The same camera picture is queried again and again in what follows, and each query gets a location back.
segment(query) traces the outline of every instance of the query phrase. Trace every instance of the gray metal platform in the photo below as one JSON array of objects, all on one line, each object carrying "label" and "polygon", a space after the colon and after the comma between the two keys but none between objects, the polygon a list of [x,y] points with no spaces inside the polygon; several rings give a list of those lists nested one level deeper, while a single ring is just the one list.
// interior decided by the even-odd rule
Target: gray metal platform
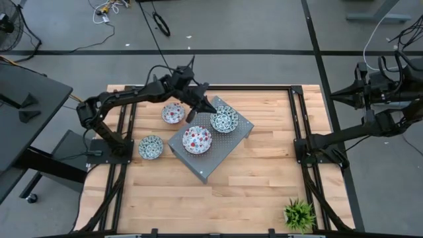
[{"label": "gray metal platform", "polygon": [[[214,107],[230,106],[219,97],[211,101]],[[169,146],[172,152],[180,159],[204,184],[207,178],[219,166],[219,164],[236,148],[243,138],[247,138],[254,125],[238,113],[239,123],[237,128],[228,134],[220,133],[210,124],[210,113],[199,113],[195,119],[182,127],[170,140]],[[185,150],[182,145],[182,136],[186,129],[192,126],[204,126],[210,133],[212,145],[208,151],[200,155],[194,155]]]}]

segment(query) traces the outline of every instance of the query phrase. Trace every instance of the bowl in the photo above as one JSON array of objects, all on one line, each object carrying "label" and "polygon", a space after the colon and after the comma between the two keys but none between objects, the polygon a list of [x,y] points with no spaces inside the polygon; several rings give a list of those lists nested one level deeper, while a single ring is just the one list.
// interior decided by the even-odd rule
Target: bowl
[{"label": "bowl", "polygon": [[238,113],[230,106],[219,106],[217,113],[210,115],[211,126],[221,133],[229,133],[238,126]]},{"label": "bowl", "polygon": [[163,152],[163,141],[159,136],[147,136],[138,146],[138,153],[144,159],[157,159]]},{"label": "bowl", "polygon": [[185,109],[177,102],[172,102],[166,105],[161,111],[161,118],[169,124],[176,124],[180,122],[184,116]]},{"label": "bowl", "polygon": [[182,144],[189,153],[201,154],[212,146],[212,135],[203,126],[193,126],[185,131]]}]

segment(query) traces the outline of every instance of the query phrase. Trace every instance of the wooden tabletop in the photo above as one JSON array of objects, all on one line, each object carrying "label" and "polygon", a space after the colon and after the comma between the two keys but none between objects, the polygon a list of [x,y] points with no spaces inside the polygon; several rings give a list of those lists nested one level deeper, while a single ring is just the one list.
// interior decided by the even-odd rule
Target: wooden tabletop
[{"label": "wooden tabletop", "polygon": [[[107,90],[123,90],[109,85]],[[320,87],[303,85],[305,104],[313,133],[330,133]],[[202,182],[171,152],[167,141],[184,125],[170,125],[161,119],[164,105],[176,102],[137,104],[135,144],[148,135],[163,139],[160,158],[148,161],[134,147],[124,185],[119,233],[289,233],[283,209],[289,199],[305,200],[301,167],[295,160],[295,137],[286,91],[208,91],[211,100],[221,97],[254,124],[244,139]],[[299,114],[299,101],[295,97]],[[120,108],[113,108],[104,122],[116,129]],[[305,137],[303,122],[301,133]],[[104,198],[109,165],[100,165],[85,181],[76,229],[83,227]],[[342,221],[354,226],[344,180],[337,165],[319,165],[325,197]],[[108,226],[114,205],[108,213]],[[319,203],[315,200],[317,222],[323,228]]]}]

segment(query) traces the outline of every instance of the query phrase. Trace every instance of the black table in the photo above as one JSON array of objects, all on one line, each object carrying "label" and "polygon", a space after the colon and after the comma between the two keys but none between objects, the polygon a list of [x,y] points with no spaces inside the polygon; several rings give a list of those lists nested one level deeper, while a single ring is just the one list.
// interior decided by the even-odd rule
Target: black table
[{"label": "black table", "polygon": [[[19,93],[30,93],[38,103],[17,109],[0,102],[0,203],[27,169],[38,172],[20,195],[21,198],[30,194],[42,175],[83,183],[87,174],[84,158],[63,163],[55,160],[84,151],[81,136],[68,131],[53,153],[46,153],[31,146],[68,99],[72,88],[39,73],[0,63],[0,93],[2,86],[3,90],[8,88]],[[19,110],[39,110],[41,114],[23,123],[19,120]]]}]

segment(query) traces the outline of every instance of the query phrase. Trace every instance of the caster wheel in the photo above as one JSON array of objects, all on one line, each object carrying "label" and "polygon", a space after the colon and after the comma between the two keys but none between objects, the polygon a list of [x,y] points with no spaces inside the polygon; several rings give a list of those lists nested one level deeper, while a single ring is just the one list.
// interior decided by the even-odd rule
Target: caster wheel
[{"label": "caster wheel", "polygon": [[29,204],[33,204],[33,203],[37,202],[38,197],[37,197],[37,195],[36,195],[36,194],[29,194],[29,196],[27,196],[27,197],[25,198],[25,200],[26,200]]}]

